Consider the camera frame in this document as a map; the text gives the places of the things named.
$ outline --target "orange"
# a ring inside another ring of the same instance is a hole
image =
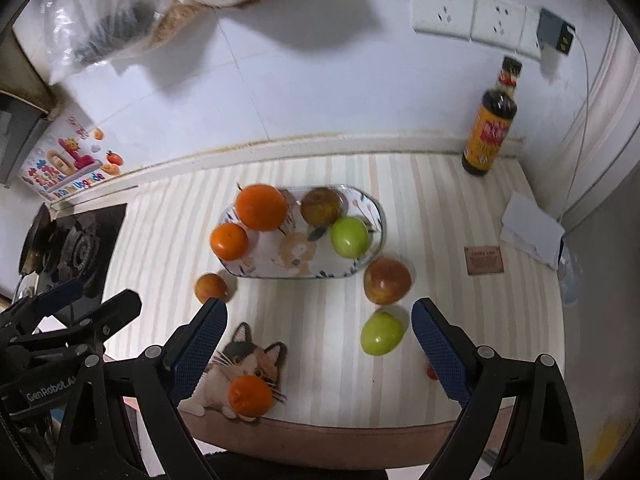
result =
[[[226,393],[231,408],[242,416],[263,416],[273,406],[273,394],[267,383],[255,375],[238,377]]]
[[[220,224],[211,232],[209,245],[217,257],[230,262],[244,256],[249,248],[249,237],[238,224]]]
[[[228,300],[228,287],[225,280],[217,274],[203,274],[198,278],[194,289],[196,298],[202,304],[207,303],[209,298],[220,298],[222,301]]]
[[[287,200],[273,186],[254,184],[236,198],[240,221],[254,231],[273,231],[287,218]]]

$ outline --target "bottle cap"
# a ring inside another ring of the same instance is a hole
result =
[[[518,77],[520,76],[520,72],[522,72],[522,63],[513,57],[504,56],[504,60],[502,60],[502,69],[506,70],[511,75]]]

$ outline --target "small card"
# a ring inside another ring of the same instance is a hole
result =
[[[504,273],[502,253],[498,246],[465,247],[465,257],[469,276]]]

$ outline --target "table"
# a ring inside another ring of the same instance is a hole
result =
[[[130,358],[162,344],[197,312],[195,280],[222,268],[209,249],[209,233],[233,202],[236,184],[255,182],[348,184],[365,191],[384,211],[383,253],[401,255],[414,267],[414,286],[399,304],[406,322],[414,301],[430,297],[476,344],[517,359],[546,352],[563,369],[556,274],[499,241],[511,193],[532,197],[519,163],[501,158],[477,178],[462,170],[459,156],[427,153],[275,160],[141,186],[127,208],[104,297],[132,288],[143,310],[107,343],[108,355]],[[505,273],[468,276],[464,247],[494,245],[501,246]],[[339,280],[240,280],[228,302],[222,345],[243,321],[261,346],[285,343],[289,355],[281,389],[287,402],[256,424],[207,411],[204,417],[185,414],[188,427],[225,449],[303,465],[388,468],[428,462],[459,407],[427,377],[426,358],[410,330],[386,356],[362,352],[360,330],[373,311],[362,273]],[[505,424],[506,419],[496,429]]]

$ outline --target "orange fruit in cat mouth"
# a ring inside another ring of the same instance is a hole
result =
[[[244,256],[249,248],[249,237],[238,224],[221,224],[213,229],[209,245],[217,257],[230,262]]]
[[[245,187],[236,198],[240,221],[254,231],[273,231],[287,218],[287,200],[281,192],[267,184]]]
[[[226,393],[231,408],[242,416],[257,418],[273,406],[273,394],[269,385],[255,375],[238,377]]]

